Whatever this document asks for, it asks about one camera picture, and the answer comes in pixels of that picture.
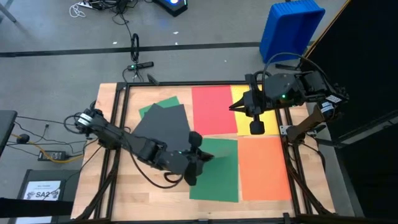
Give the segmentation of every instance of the black paper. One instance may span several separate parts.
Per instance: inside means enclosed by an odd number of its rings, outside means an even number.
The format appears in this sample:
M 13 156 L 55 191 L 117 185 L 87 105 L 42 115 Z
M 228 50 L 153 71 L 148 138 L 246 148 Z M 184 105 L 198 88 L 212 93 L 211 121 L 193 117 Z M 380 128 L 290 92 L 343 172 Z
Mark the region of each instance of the black paper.
M 163 108 L 153 104 L 134 130 L 138 136 L 165 142 L 166 151 L 189 150 L 189 132 L 184 105 Z

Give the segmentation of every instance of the green paper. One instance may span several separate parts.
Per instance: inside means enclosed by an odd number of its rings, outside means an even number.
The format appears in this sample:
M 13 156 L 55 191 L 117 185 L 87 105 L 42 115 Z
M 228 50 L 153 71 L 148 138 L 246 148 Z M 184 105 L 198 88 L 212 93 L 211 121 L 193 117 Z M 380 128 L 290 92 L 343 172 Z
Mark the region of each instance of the green paper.
M 203 166 L 196 186 L 190 187 L 190 199 L 239 202 L 238 142 L 227 139 L 203 139 L 202 151 L 216 156 Z
M 173 96 L 167 100 L 162 100 L 158 103 L 156 103 L 157 105 L 163 107 L 163 108 L 168 108 L 168 107 L 172 107 L 172 106 L 177 106 L 180 104 L 180 102 L 178 102 L 178 98 L 176 96 Z M 144 108 L 141 108 L 139 110 L 139 115 L 141 116 L 141 119 L 144 117 L 145 113 L 147 111 L 149 111 L 149 109 L 151 108 L 152 105 L 146 106 Z

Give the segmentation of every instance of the black curtain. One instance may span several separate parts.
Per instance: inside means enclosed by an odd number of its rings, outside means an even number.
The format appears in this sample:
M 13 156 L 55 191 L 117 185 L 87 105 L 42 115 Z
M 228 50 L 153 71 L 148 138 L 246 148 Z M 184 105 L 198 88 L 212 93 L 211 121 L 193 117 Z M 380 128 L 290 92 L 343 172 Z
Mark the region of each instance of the black curtain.
M 350 96 L 328 123 L 333 140 L 398 114 L 397 29 L 398 1 L 352 0 L 308 56 Z
M 337 149 L 365 217 L 397 219 L 398 124 Z

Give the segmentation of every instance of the red paper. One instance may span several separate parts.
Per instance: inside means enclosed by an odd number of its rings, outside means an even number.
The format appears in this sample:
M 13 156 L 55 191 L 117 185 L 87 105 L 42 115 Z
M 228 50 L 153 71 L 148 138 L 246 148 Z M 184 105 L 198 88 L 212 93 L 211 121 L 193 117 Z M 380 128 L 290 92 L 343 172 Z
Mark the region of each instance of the red paper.
M 192 88 L 193 126 L 202 135 L 237 133 L 231 87 L 201 86 Z
M 239 138 L 243 200 L 290 200 L 280 137 Z

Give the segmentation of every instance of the colored paper sheet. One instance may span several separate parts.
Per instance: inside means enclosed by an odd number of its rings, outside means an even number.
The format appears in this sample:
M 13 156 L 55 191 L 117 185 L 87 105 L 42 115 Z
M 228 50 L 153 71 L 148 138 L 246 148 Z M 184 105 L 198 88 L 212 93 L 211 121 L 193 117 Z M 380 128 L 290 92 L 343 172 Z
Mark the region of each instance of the colored paper sheet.
M 230 86 L 192 88 L 193 125 L 202 135 L 236 133 Z
M 238 144 L 235 140 L 204 139 L 202 151 L 217 153 L 229 151 L 226 156 L 215 157 L 205 163 L 196 186 L 190 187 L 190 199 L 239 202 L 238 192 Z
M 163 107 L 163 108 L 168 108 L 171 106 L 177 106 L 180 104 L 180 102 L 178 102 L 178 98 L 176 96 L 173 96 L 169 99 L 166 100 L 162 100 L 158 103 L 156 103 L 157 105 Z M 141 108 L 139 110 L 139 115 L 141 116 L 141 119 L 144 117 L 145 113 L 151 108 L 152 105 L 146 106 L 144 108 Z
M 169 108 L 152 105 L 133 133 L 165 142 L 166 150 L 172 152 L 191 148 L 189 132 L 184 105 Z
M 290 200 L 279 137 L 239 138 L 238 154 L 243 200 Z
M 234 102 L 240 100 L 245 91 L 249 91 L 249 86 L 247 85 L 233 85 L 231 86 L 232 99 Z M 242 112 L 235 112 L 236 126 L 238 127 L 238 136 L 247 136 L 250 134 L 250 122 L 253 121 L 252 118 L 247 117 Z M 260 115 L 260 120 L 264 122 L 265 133 L 264 135 L 278 134 L 278 123 L 276 121 L 275 111 L 266 111 Z

